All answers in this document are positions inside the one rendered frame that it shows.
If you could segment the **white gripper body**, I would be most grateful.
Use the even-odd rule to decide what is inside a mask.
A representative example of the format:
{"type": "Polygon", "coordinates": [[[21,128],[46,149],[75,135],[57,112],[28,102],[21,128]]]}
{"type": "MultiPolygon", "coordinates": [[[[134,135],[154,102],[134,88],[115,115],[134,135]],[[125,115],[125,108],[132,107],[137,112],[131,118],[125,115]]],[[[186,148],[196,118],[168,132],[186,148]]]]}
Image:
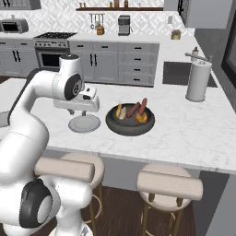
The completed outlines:
{"type": "Polygon", "coordinates": [[[54,100],[53,105],[58,109],[97,112],[100,108],[100,100],[98,97],[93,100],[54,100]]]}

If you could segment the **grey round plate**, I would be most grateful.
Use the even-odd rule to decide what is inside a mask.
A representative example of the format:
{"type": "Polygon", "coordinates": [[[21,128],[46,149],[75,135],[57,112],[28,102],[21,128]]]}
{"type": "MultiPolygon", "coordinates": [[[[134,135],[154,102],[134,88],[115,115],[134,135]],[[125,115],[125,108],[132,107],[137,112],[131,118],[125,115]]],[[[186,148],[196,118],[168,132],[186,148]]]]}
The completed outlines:
{"type": "Polygon", "coordinates": [[[91,114],[79,115],[69,122],[68,127],[75,133],[90,133],[100,127],[100,119],[91,114]]]}

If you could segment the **hot dog bun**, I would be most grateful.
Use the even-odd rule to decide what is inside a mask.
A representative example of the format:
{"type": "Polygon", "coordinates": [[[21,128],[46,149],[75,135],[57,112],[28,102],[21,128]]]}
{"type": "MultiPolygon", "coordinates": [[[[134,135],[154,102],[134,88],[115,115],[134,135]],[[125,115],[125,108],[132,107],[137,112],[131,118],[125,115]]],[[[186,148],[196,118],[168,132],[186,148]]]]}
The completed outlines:
{"type": "Polygon", "coordinates": [[[120,120],[123,120],[126,117],[126,108],[121,103],[118,104],[116,117],[120,120]]]}
{"type": "Polygon", "coordinates": [[[136,114],[136,121],[139,124],[144,124],[147,120],[148,120],[148,116],[145,112],[142,115],[140,115],[139,113],[136,114]]]}

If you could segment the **dark grey bowl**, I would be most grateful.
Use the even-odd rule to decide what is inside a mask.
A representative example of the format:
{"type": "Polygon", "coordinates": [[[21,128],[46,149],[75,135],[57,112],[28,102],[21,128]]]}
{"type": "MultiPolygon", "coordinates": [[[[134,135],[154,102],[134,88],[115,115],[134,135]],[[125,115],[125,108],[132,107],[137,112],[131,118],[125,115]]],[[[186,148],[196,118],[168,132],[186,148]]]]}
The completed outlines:
{"type": "Polygon", "coordinates": [[[131,118],[125,117],[123,120],[116,117],[116,111],[118,106],[111,108],[106,115],[107,126],[116,134],[122,136],[140,136],[150,131],[155,123],[155,115],[146,107],[144,112],[147,114],[147,121],[144,124],[140,124],[136,120],[136,114],[139,110],[136,110],[131,118]]]}

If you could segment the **red-brown sausage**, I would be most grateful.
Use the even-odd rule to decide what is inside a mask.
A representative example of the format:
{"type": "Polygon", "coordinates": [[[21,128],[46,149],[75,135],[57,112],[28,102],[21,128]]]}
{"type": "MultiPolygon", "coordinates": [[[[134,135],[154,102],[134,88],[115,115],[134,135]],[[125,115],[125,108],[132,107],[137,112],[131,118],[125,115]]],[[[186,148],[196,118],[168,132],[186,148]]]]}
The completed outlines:
{"type": "Polygon", "coordinates": [[[139,112],[138,112],[139,115],[143,115],[143,113],[144,113],[144,111],[145,111],[145,109],[146,109],[147,102],[148,102],[148,99],[147,99],[147,98],[144,98],[144,99],[142,100],[142,104],[141,104],[140,109],[139,109],[139,112]]]}
{"type": "Polygon", "coordinates": [[[136,103],[136,104],[131,108],[131,110],[127,113],[126,117],[127,117],[127,118],[131,118],[131,117],[134,115],[135,111],[136,111],[139,107],[140,107],[140,102],[136,103]]]}

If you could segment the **beige cushioned bar stool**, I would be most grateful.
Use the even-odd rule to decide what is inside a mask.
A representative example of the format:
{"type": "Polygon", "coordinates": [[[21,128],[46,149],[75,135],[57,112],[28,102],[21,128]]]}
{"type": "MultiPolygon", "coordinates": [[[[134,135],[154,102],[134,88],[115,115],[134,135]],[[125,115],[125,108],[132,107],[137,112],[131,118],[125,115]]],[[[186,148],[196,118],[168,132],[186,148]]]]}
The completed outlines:
{"type": "Polygon", "coordinates": [[[184,168],[148,164],[137,174],[136,190],[144,200],[141,236],[154,236],[147,230],[148,211],[153,208],[170,214],[170,236],[177,236],[183,210],[203,196],[203,184],[184,168]]]}
{"type": "Polygon", "coordinates": [[[35,173],[55,176],[49,183],[59,194],[57,226],[49,236],[98,236],[96,219],[103,214],[104,164],[97,155],[69,153],[60,159],[41,157],[35,173]]]}

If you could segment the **grey base cupboard run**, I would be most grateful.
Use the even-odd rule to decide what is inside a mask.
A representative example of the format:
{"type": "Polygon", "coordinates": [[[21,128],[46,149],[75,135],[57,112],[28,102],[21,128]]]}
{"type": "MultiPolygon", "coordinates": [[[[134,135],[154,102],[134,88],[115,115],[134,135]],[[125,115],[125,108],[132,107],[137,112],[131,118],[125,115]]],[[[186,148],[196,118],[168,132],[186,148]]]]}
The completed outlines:
{"type": "Polygon", "coordinates": [[[71,41],[84,80],[97,84],[153,87],[159,44],[151,42],[71,41]]]}
{"type": "Polygon", "coordinates": [[[0,39],[0,65],[8,77],[27,77],[38,67],[32,39],[0,39]]]}

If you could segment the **steel range with hob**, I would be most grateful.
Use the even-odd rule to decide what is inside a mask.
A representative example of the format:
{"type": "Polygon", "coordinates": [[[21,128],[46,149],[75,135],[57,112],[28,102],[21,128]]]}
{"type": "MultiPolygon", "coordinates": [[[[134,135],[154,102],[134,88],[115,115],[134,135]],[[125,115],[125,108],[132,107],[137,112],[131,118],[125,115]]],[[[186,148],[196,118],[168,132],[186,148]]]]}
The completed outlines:
{"type": "Polygon", "coordinates": [[[46,32],[33,38],[39,68],[59,70],[59,58],[69,54],[68,39],[76,35],[75,32],[46,32]]]}

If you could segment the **silver coffee machine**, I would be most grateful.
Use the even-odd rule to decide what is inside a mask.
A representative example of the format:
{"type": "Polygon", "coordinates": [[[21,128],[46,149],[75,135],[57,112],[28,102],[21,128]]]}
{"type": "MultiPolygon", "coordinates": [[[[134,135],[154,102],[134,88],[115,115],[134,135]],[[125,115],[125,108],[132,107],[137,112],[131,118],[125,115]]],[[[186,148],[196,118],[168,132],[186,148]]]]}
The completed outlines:
{"type": "Polygon", "coordinates": [[[130,34],[130,16],[121,15],[118,17],[118,35],[119,36],[128,36],[130,34]]]}

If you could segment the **silver toaster oven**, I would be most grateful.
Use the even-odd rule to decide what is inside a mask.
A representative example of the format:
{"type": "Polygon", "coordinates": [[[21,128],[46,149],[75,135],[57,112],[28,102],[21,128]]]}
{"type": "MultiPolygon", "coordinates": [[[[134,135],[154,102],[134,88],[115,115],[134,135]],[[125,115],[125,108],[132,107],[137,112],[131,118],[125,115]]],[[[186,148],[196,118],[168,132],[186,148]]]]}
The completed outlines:
{"type": "Polygon", "coordinates": [[[0,26],[4,33],[22,34],[29,31],[29,25],[24,18],[9,18],[0,20],[0,26]]]}

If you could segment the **dark sink basin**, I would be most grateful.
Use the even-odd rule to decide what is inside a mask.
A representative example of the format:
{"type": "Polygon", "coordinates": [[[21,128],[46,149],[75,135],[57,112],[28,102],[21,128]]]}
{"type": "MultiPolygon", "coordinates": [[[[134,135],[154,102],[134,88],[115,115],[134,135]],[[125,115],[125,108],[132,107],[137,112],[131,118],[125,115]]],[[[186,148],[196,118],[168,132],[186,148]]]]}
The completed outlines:
{"type": "Polygon", "coordinates": [[[163,65],[162,83],[167,85],[187,86],[191,63],[165,62],[163,65]]]}

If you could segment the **white paper towel roll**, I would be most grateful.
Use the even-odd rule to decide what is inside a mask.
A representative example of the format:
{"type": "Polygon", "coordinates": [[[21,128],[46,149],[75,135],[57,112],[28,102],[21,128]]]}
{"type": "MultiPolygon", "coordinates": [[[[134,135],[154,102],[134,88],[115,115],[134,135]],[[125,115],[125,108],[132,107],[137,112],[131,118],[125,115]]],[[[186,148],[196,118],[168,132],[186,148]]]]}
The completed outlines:
{"type": "Polygon", "coordinates": [[[193,102],[205,100],[211,67],[212,64],[207,61],[195,61],[192,63],[185,95],[186,99],[193,102]]]}

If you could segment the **small potted plant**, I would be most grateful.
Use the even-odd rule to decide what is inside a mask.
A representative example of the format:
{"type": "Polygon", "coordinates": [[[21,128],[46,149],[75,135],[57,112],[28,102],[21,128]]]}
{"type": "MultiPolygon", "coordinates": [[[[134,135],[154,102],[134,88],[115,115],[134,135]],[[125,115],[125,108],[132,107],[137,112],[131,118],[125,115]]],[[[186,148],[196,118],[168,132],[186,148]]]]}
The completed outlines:
{"type": "Polygon", "coordinates": [[[179,29],[174,29],[171,32],[171,39],[172,40],[179,40],[181,38],[182,32],[179,29]]]}

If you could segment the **white soap dispenser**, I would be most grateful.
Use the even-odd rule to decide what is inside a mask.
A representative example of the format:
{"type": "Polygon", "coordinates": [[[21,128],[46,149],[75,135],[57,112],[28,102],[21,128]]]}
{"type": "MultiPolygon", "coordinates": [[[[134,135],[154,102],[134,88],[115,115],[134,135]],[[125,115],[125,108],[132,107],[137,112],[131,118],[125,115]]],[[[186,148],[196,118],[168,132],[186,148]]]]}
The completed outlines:
{"type": "Polygon", "coordinates": [[[196,61],[197,60],[197,58],[194,58],[194,56],[196,55],[196,56],[198,56],[198,49],[197,49],[197,47],[195,47],[194,49],[193,49],[193,51],[192,51],[192,55],[193,55],[193,57],[191,58],[191,61],[192,62],[194,62],[194,61],[196,61]]]}

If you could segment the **rail with hanging tools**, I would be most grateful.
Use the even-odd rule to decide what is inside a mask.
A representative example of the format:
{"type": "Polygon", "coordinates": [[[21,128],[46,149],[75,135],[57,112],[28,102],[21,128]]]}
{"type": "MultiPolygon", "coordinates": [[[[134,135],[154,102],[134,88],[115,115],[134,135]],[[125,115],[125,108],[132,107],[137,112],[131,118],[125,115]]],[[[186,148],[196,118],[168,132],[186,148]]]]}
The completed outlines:
{"type": "Polygon", "coordinates": [[[90,28],[96,30],[99,26],[104,25],[104,14],[90,13],[90,28]]]}

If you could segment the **dark wooden wall shelf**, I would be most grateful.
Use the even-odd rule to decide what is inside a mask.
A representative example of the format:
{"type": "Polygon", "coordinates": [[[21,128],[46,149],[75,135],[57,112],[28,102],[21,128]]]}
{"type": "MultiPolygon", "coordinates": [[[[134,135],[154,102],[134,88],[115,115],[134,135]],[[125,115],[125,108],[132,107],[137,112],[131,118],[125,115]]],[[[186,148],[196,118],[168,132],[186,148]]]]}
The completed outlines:
{"type": "Polygon", "coordinates": [[[163,7],[82,7],[76,11],[163,11],[163,7]]]}

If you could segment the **grey wall cupboard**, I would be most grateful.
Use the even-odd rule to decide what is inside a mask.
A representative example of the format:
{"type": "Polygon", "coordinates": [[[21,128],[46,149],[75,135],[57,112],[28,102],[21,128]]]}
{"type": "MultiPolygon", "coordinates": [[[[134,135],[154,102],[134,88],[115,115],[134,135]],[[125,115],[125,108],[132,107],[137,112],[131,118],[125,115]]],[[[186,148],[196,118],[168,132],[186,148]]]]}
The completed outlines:
{"type": "Polygon", "coordinates": [[[177,11],[186,28],[225,29],[234,0],[163,0],[165,11],[177,11]]]}
{"type": "Polygon", "coordinates": [[[38,10],[41,0],[0,0],[0,10],[38,10]]]}

